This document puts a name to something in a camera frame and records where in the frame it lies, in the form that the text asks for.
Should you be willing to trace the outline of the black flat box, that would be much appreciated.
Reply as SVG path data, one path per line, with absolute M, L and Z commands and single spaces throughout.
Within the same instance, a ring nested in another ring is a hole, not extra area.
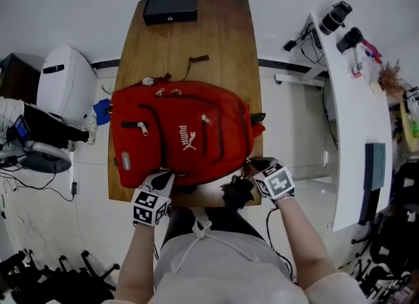
M 358 224 L 366 225 L 368 222 L 374 221 L 380 196 L 380 189 L 372 191 L 364 191 L 363 202 L 359 215 Z

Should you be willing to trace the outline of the black flask bottle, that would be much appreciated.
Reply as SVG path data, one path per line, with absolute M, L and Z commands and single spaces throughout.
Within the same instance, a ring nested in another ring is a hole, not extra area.
M 353 8 L 345 1 L 335 3 L 319 24 L 320 31 L 325 35 L 330 35 L 339 27 L 344 28 L 344 21 L 352 11 Z

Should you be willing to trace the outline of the person's left forearm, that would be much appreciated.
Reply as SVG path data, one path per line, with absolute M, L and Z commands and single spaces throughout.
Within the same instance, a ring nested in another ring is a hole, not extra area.
M 138 223 L 120 268 L 115 300 L 147 304 L 154 295 L 154 227 Z

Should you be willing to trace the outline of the white curved desk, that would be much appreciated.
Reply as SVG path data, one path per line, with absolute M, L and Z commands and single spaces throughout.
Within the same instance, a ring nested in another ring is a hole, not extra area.
M 353 57 L 341 54 L 336 48 L 338 39 L 343 35 L 343 28 L 330 35 L 318 34 L 325 66 L 312 66 L 303 76 L 280 73 L 274 76 L 280 85 L 320 86 L 321 83 L 314 78 L 322 71 L 329 73 L 337 119 L 338 168 L 332 183 L 325 185 L 324 189 L 337 194 L 334 231 L 359 221 L 364 196 L 366 144 L 384 144 L 384 180 L 378 194 L 378 211 L 388 205 L 392 180 L 392 131 L 386 95 L 372 91 L 365 79 L 350 76 Z

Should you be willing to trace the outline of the white rounded appliance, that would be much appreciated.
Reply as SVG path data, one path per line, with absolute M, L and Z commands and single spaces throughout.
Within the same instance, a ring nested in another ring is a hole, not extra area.
M 36 106 L 82 126 L 91 113 L 98 85 L 87 59 L 71 46 L 55 48 L 43 64 Z

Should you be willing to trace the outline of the red backpack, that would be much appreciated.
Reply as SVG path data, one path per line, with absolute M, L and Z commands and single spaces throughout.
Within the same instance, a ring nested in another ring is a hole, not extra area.
M 237 94 L 200 81 L 145 79 L 117 90 L 109 106 L 120 183 L 138 187 L 163 169 L 176 186 L 218 180 L 243 167 L 264 113 Z

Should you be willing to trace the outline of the black case with lock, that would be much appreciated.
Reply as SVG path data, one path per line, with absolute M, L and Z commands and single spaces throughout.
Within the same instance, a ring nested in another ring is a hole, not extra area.
M 175 22 L 196 22 L 197 0 L 146 0 L 143 19 L 147 26 Z

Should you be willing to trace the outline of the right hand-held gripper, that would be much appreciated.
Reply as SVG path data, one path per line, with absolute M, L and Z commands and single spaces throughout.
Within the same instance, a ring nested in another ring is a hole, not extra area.
M 246 172 L 253 176 L 260 194 L 273 202 L 294 195 L 291 172 L 274 157 L 253 157 L 246 163 Z

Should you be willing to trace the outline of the white drawstring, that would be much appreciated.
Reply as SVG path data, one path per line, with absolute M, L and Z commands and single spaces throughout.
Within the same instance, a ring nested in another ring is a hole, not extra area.
M 221 238 L 215 237 L 213 235 L 209 235 L 208 230 L 211 229 L 211 226 L 212 226 L 212 222 L 210 220 L 207 220 L 205 223 L 202 223 L 202 222 L 199 222 L 198 219 L 195 219 L 194 225 L 192 226 L 192 232 L 195 234 L 196 238 L 193 240 L 193 242 L 185 250 L 185 253 L 183 254 L 178 266 L 173 270 L 174 274 L 178 273 L 179 270 L 182 268 L 187 256 L 190 254 L 190 252 L 192 251 L 192 249 L 194 248 L 196 243 L 203 240 L 204 238 L 210 238 L 212 240 L 220 242 L 220 243 L 224 244 L 225 246 L 228 246 L 229 248 L 232 248 L 234 251 L 238 252 L 241 256 L 243 256 L 247 260 L 255 261 L 255 259 L 253 259 L 250 255 L 243 252 L 241 249 L 239 249 L 235 245 L 233 245 L 233 244 L 231 244 L 231 243 L 229 243 L 229 242 L 227 242 L 227 241 L 225 241 Z

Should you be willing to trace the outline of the black office chairs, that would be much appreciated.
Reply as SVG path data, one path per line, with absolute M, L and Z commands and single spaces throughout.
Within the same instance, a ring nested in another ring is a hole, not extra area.
M 419 161 L 406 162 L 393 175 L 390 205 L 351 244 L 361 242 L 355 279 L 366 297 L 384 292 L 379 301 L 387 300 L 419 271 Z

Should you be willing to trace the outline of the pile of black chair bases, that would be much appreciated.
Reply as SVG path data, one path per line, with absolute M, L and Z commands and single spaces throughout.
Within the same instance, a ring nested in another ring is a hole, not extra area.
M 60 256 L 60 266 L 51 269 L 45 265 L 38 269 L 33 251 L 24 250 L 0 261 L 0 301 L 9 295 L 15 304 L 102 304 L 112 300 L 116 287 L 106 278 L 120 269 L 115 263 L 102 275 L 95 272 L 85 250 L 81 253 L 84 267 L 66 269 L 65 256 Z

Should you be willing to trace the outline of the person's white shirt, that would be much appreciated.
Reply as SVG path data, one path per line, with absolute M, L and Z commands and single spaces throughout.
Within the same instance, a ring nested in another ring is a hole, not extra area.
M 194 233 L 172 238 L 153 262 L 154 295 L 147 304 L 369 304 L 358 283 L 333 273 L 303 290 L 286 275 L 279 257 L 263 240 L 241 233 L 208 231 L 250 255 L 204 238 L 174 274 Z

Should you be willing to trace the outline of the blue dustpan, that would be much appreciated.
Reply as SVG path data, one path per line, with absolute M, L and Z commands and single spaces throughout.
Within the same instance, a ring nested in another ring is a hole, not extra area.
M 97 125 L 101 126 L 110 122 L 109 108 L 111 105 L 110 99 L 102 99 L 93 105 L 94 113 L 96 114 Z

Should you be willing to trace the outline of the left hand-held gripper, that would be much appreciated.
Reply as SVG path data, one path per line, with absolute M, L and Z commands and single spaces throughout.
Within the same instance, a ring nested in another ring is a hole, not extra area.
M 147 176 L 134 191 L 133 220 L 154 227 L 167 214 L 175 174 L 162 170 Z

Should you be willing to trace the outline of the wooden table with metal legs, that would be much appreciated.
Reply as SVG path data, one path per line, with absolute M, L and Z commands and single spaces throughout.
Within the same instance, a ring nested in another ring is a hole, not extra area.
M 237 94 L 252 113 L 261 112 L 257 49 L 247 0 L 197 0 L 196 22 L 151 26 L 143 19 L 145 2 L 137 4 L 132 17 L 113 93 L 145 79 L 200 81 Z M 259 135 L 249 158 L 262 152 Z M 207 192 L 203 186 L 175 185 L 172 202 L 176 206 L 222 206 L 222 194 Z M 134 189 L 120 183 L 110 128 L 109 198 L 128 202 Z

